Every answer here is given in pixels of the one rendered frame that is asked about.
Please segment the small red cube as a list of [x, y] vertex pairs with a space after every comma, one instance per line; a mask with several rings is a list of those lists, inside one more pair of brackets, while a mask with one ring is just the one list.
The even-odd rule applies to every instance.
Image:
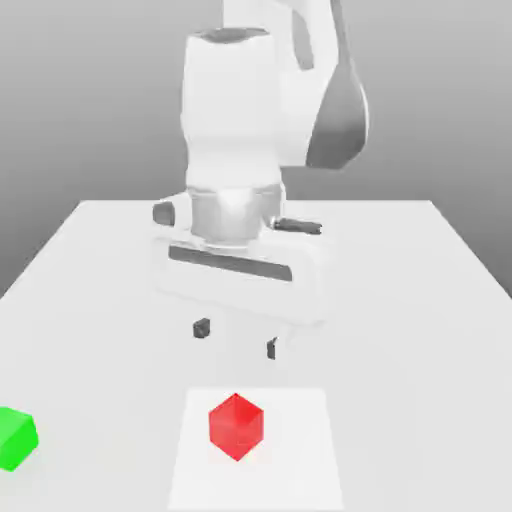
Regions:
[[264, 411], [234, 393], [208, 413], [210, 442], [240, 461], [264, 438]]

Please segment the small green cube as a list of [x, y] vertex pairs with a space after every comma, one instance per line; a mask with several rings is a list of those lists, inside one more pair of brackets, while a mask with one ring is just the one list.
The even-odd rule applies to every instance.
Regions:
[[0, 407], [0, 469], [14, 471], [38, 444], [39, 436], [30, 414]]

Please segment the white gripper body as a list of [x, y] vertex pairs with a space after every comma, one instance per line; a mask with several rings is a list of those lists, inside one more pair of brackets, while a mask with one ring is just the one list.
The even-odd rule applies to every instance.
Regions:
[[156, 287], [209, 302], [311, 326], [327, 317], [329, 249], [320, 237], [267, 233], [243, 250], [204, 251], [191, 237], [151, 240]]

